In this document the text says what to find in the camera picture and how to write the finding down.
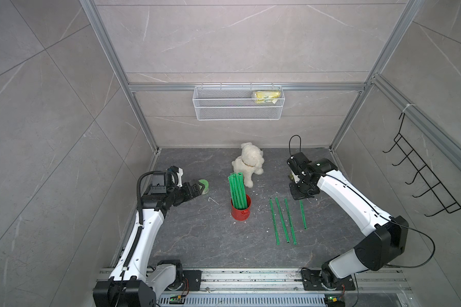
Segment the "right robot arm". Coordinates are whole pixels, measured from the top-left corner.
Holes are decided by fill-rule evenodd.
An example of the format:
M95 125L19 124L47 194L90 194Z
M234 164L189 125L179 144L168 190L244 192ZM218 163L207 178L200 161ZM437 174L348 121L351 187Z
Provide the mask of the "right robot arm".
M356 223L364 239L354 248L326 261L319 281L327 290L356 273L378 271L392 265L405 252L411 227L402 216L394 217L366 198L328 159L309 160L296 153L287 160L291 169L289 188L294 200L328 194Z

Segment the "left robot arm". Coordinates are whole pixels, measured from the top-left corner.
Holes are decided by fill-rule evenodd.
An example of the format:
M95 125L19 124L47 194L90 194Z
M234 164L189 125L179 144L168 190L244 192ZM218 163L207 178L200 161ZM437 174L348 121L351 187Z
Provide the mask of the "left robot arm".
M189 294L191 285L180 260L162 260L148 272L156 236L170 208L197 198L207 188L199 180L183 182L183 174L182 168L171 166L138 178L133 230L110 277L93 289L96 306L159 306L165 290L181 291L177 299Z

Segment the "red cylindrical container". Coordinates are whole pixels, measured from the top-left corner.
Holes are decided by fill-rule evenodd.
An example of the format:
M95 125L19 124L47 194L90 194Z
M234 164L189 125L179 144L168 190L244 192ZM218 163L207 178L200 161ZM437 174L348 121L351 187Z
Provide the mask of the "red cylindrical container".
M247 208L237 209L234 207L234 204L231 203L231 216L237 221L246 221L250 216L250 208L252 205L252 200L249 195L246 194Z

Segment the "small green lidded jar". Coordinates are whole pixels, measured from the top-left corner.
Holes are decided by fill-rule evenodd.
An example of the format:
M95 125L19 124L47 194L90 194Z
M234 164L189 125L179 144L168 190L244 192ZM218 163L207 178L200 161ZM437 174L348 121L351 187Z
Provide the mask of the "small green lidded jar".
M209 193L209 182L206 179L200 179L198 182L202 186L202 195Z

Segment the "green straw bundle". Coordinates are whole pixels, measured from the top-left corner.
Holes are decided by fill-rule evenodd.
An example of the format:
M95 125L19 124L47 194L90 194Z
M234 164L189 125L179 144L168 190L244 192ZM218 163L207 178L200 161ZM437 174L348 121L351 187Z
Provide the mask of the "green straw bundle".
M248 208L247 195L245 192L244 178L242 173L232 173L228 177L230 195L233 207L238 210Z

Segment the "white plush dog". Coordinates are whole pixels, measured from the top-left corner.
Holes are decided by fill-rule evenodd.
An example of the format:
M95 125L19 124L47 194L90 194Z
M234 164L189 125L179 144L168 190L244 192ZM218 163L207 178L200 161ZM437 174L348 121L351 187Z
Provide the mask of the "white plush dog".
M263 164L265 159L263 151L251 142L242 143L241 148L242 154L232 162L233 170L234 173L243 174L245 187L253 188L252 175L262 175L264 173Z

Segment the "yellow sponge in basket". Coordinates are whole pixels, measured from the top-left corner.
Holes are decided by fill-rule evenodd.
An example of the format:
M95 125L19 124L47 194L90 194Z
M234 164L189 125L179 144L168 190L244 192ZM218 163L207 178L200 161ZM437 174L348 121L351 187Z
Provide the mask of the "yellow sponge in basket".
M280 91L256 91L252 93L252 99L257 104L276 104L282 98Z

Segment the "metal base rail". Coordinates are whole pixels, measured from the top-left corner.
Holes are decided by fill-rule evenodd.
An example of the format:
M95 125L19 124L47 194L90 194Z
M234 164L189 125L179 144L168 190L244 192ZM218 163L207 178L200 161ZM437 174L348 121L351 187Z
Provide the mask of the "metal base rail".
M361 272L327 289L317 269L187 268L180 264L102 269L94 306L417 306L403 273Z

